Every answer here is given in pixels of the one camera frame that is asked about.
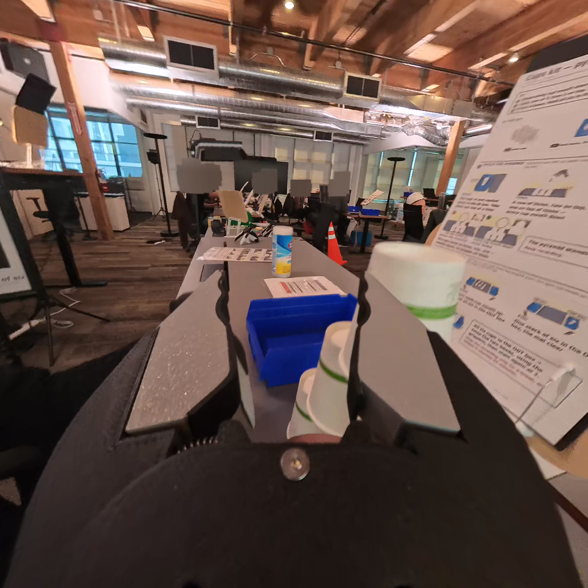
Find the black square panel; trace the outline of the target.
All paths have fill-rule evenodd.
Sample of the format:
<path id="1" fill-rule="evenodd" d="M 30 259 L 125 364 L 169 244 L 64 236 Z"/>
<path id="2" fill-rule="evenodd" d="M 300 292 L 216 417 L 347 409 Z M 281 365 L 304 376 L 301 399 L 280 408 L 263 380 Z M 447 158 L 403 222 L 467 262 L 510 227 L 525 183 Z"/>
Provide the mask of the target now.
<path id="1" fill-rule="evenodd" d="M 44 115 L 55 92 L 55 86 L 44 78 L 29 73 L 15 99 L 15 106 Z"/>

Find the framed white poster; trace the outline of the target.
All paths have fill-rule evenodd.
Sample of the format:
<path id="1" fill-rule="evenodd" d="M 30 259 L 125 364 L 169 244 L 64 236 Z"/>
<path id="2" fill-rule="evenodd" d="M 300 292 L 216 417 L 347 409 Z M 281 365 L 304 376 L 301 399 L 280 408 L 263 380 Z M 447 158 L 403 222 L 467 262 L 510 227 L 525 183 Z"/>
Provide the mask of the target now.
<path id="1" fill-rule="evenodd" d="M 1 300 L 36 290 L 38 271 L 11 194 L 1 187 Z"/>

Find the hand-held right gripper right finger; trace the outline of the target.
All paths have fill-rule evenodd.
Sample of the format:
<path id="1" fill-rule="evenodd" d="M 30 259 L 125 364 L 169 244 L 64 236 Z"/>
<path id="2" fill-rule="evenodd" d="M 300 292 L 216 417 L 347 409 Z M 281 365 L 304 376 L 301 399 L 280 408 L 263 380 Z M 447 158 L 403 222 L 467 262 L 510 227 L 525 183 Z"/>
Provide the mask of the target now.
<path id="1" fill-rule="evenodd" d="M 460 431 L 425 326 L 366 273 L 358 291 L 348 406 L 377 437 L 408 428 L 455 436 Z"/>

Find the blue plastic bin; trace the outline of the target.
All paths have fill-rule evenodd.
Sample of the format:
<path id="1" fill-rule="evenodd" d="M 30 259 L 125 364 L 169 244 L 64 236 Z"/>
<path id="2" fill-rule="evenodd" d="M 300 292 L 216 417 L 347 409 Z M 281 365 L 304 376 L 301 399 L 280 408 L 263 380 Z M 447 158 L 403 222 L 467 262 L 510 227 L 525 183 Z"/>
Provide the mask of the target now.
<path id="1" fill-rule="evenodd" d="M 318 366 L 327 328 L 351 320 L 356 305 L 351 294 L 252 300 L 246 327 L 260 380 L 267 387 L 297 384 Z"/>

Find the black monitor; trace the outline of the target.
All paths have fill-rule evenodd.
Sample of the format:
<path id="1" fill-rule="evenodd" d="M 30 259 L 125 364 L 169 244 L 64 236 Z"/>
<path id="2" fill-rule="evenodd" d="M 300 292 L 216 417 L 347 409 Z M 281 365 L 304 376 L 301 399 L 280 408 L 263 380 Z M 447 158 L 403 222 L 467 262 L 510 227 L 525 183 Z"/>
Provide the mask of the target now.
<path id="1" fill-rule="evenodd" d="M 286 195 L 289 192 L 287 162 L 278 161 L 276 158 L 251 156 L 234 161 L 233 167 L 235 189 L 241 190 L 245 194 L 254 188 L 252 175 L 262 169 L 270 168 L 277 172 L 277 189 L 274 192 L 281 195 Z"/>

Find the black wall speaker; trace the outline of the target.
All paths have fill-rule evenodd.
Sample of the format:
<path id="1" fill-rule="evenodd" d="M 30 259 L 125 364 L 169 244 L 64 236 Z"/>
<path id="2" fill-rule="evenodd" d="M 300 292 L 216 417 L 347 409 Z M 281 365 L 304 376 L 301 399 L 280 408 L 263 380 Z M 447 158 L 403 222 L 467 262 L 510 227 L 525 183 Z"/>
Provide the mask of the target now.
<path id="1" fill-rule="evenodd" d="M 7 71 L 22 78 L 33 74 L 50 83 L 47 65 L 40 51 L 1 38 L 1 57 Z"/>

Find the printed paper sheet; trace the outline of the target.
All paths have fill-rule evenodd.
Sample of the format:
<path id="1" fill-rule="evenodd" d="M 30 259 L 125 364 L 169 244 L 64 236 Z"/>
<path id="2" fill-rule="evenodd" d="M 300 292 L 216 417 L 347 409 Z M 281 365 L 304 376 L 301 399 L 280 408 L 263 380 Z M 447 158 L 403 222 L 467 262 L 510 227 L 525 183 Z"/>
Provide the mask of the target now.
<path id="1" fill-rule="evenodd" d="M 257 247 L 211 247 L 198 260 L 210 262 L 271 262 L 272 249 Z"/>

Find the white paper cup green band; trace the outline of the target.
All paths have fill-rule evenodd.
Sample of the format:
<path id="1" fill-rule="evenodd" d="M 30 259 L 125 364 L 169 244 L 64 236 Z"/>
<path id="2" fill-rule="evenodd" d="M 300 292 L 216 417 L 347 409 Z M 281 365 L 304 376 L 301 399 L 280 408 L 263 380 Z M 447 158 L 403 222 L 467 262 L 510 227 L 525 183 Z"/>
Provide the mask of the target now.
<path id="1" fill-rule="evenodd" d="M 312 417 L 307 411 L 307 400 L 312 390 L 315 374 L 316 368 L 312 368 L 306 370 L 300 376 L 295 405 L 293 407 L 292 416 L 286 430 L 287 439 L 322 433 L 320 428 L 312 420 Z"/>
<path id="2" fill-rule="evenodd" d="M 353 321 L 329 325 L 320 349 L 312 389 L 307 397 L 307 412 L 326 435 L 343 437 L 349 423 L 348 384 Z"/>
<path id="3" fill-rule="evenodd" d="M 466 258 L 451 251 L 386 241 L 373 248 L 367 273 L 450 343 L 466 264 Z"/>

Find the tan wooden board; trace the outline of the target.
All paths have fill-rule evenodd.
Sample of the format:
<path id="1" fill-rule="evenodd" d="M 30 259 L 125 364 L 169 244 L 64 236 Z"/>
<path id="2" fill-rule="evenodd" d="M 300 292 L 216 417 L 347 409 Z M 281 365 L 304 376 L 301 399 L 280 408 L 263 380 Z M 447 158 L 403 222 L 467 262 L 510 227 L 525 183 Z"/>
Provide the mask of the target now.
<path id="1" fill-rule="evenodd" d="M 224 217 L 233 217 L 244 222 L 251 222 L 245 206 L 245 198 L 241 191 L 219 190 L 217 195 Z"/>

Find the silver air duct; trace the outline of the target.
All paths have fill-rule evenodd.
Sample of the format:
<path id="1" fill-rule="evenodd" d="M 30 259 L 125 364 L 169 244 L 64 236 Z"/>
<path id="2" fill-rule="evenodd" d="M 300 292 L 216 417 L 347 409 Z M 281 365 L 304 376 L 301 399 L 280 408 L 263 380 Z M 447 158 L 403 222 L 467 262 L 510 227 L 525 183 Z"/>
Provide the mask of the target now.
<path id="1" fill-rule="evenodd" d="M 314 126 L 345 135 L 378 138 L 382 131 L 367 125 L 412 128 L 441 145 L 444 134 L 422 130 L 433 121 L 470 120 L 473 104 L 464 100 L 418 94 L 382 86 L 381 80 L 342 70 L 335 78 L 304 70 L 217 57 L 214 47 L 182 40 L 164 40 L 164 50 L 137 42 L 98 38 L 105 63 L 128 105 L 138 99 L 163 100 L 171 109 L 188 105 L 238 109 L 236 117 L 258 114 L 261 122 L 277 125 L 292 115 L 298 126 Z"/>

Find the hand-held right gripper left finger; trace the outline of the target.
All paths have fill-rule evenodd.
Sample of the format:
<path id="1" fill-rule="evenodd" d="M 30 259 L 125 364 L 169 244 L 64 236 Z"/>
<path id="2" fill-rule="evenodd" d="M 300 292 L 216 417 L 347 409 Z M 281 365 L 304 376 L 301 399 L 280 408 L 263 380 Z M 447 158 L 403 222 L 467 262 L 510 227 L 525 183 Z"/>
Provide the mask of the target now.
<path id="1" fill-rule="evenodd" d="M 172 430 L 180 437 L 214 437 L 234 417 L 255 426 L 245 349 L 233 333 L 228 302 L 228 271 L 217 270 L 160 324 L 126 434 Z"/>

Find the wooden column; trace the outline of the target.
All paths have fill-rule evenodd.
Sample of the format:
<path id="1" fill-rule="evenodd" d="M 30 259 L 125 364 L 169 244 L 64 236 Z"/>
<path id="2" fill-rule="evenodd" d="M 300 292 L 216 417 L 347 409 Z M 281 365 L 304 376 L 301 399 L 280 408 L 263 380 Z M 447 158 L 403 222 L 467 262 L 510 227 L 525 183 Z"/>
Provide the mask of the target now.
<path id="1" fill-rule="evenodd" d="M 442 170 L 440 172 L 439 180 L 437 182 L 437 197 L 440 197 L 440 195 L 447 193 L 447 186 L 452 176 L 454 164 L 459 152 L 460 142 L 463 137 L 463 133 L 467 127 L 467 122 L 467 120 L 461 119 L 455 122 L 451 128 L 448 143 L 446 146 Z"/>
<path id="2" fill-rule="evenodd" d="M 72 126 L 74 140 L 81 160 L 82 173 L 92 206 L 97 231 L 102 240 L 114 239 L 114 231 L 107 213 L 105 197 L 98 180 L 98 169 L 88 134 L 87 120 L 68 45 L 62 41 L 48 41 L 59 79 L 63 103 Z"/>

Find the black floor lamp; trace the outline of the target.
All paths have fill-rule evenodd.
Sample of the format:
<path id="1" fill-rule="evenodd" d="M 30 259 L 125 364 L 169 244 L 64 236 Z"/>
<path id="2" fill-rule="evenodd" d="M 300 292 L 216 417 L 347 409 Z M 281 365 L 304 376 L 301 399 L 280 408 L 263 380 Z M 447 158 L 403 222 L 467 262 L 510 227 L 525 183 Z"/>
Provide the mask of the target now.
<path id="1" fill-rule="evenodd" d="M 384 211 L 385 218 L 382 220 L 380 233 L 375 235 L 375 238 L 378 240 L 381 240 L 381 241 L 388 239 L 388 236 L 385 234 L 385 228 L 386 228 L 386 223 L 389 220 L 390 202 L 391 202 L 394 178 L 395 178 L 395 174 L 396 174 L 396 168 L 397 168 L 398 163 L 404 162 L 406 160 L 406 158 L 402 157 L 402 156 L 391 156 L 391 157 L 388 157 L 387 160 L 393 163 L 393 168 L 392 168 L 392 174 L 391 174 L 390 182 L 389 182 L 390 184 L 389 184 L 389 190 L 388 190 L 387 199 L 386 199 L 386 207 L 385 207 L 385 211 Z"/>
<path id="2" fill-rule="evenodd" d="M 164 214 L 165 218 L 165 226 L 166 230 L 160 233 L 163 239 L 173 239 L 179 236 L 179 232 L 172 229 L 171 226 L 171 218 L 170 213 L 168 210 L 167 198 L 166 198 L 166 190 L 165 190 L 165 180 L 164 180 L 164 170 L 161 161 L 161 151 L 159 142 L 165 140 L 167 137 L 162 134 L 156 134 L 151 132 L 143 132 L 143 136 L 147 139 L 150 139 L 154 142 L 155 147 L 154 149 L 150 149 L 147 153 L 149 162 L 154 165 L 157 169 L 158 173 L 158 187 L 159 187 L 159 202 L 160 202 L 160 211 Z"/>

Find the brown cardboard sheet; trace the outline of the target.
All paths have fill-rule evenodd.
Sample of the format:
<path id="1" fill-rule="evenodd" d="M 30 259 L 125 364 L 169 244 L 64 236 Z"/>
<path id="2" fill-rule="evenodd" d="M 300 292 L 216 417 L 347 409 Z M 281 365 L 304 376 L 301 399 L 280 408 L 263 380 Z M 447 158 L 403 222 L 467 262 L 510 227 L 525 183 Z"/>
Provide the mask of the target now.
<path id="1" fill-rule="evenodd" d="M 45 149 L 48 143 L 48 120 L 44 114 L 14 105 L 12 137 L 20 145 L 30 144 Z"/>

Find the white wipes canister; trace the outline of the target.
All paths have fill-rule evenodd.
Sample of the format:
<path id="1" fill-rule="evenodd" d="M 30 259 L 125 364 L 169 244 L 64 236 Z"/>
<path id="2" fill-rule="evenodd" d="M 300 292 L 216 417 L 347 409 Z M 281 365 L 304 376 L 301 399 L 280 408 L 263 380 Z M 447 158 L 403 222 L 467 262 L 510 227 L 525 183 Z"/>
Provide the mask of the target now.
<path id="1" fill-rule="evenodd" d="M 272 231 L 272 273 L 275 277 L 290 277 L 292 243 L 292 227 L 276 224 Z"/>

